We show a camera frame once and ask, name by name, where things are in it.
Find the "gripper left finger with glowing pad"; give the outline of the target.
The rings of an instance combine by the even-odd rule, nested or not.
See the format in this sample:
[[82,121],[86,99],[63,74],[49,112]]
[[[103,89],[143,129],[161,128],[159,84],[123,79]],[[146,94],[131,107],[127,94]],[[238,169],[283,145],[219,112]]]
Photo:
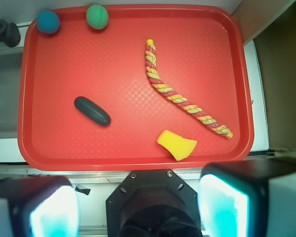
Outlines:
[[80,211],[68,178],[0,179],[0,237],[76,237]]

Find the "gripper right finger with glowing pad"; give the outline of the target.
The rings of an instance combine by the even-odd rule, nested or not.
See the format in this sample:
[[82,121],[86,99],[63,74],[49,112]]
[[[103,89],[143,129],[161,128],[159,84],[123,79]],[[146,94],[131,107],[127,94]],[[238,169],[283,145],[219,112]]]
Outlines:
[[197,200],[211,237],[296,237],[296,158],[211,162]]

